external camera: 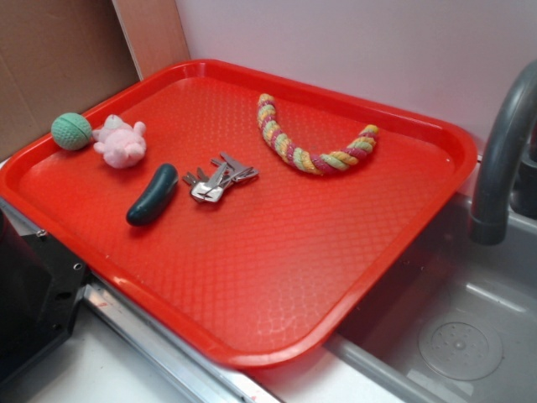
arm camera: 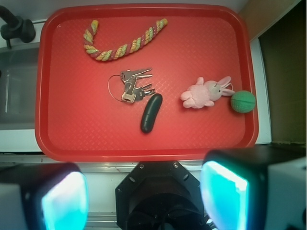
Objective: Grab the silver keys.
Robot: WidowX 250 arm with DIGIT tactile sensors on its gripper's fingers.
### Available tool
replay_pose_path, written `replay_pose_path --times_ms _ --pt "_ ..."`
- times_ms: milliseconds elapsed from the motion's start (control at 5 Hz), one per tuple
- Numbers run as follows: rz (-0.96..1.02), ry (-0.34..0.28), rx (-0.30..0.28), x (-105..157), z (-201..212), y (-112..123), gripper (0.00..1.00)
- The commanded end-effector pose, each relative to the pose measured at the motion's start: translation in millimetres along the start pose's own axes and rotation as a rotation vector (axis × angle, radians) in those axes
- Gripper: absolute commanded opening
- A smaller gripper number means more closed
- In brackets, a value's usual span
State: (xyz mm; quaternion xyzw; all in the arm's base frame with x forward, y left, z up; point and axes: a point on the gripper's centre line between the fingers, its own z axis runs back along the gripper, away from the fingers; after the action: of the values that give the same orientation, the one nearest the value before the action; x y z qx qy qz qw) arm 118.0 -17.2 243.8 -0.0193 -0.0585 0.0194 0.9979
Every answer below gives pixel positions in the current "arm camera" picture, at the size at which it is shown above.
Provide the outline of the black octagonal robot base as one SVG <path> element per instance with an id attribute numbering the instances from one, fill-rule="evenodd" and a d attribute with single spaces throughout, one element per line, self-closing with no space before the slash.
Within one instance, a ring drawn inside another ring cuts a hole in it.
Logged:
<path id="1" fill-rule="evenodd" d="M 122 230 L 210 230 L 200 182 L 177 161 L 140 162 L 115 189 Z"/>

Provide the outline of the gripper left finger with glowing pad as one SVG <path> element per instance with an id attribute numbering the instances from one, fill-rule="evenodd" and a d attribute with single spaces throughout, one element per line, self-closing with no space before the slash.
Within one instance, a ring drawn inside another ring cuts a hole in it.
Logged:
<path id="1" fill-rule="evenodd" d="M 74 163 L 0 167 L 2 230 L 83 230 L 88 184 Z"/>

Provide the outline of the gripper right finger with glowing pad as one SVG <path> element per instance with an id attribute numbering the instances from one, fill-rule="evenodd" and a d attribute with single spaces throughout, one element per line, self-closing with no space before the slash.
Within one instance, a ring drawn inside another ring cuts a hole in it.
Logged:
<path id="1" fill-rule="evenodd" d="M 306 149 L 211 150 L 201 167 L 201 197 L 219 230 L 304 230 Z"/>

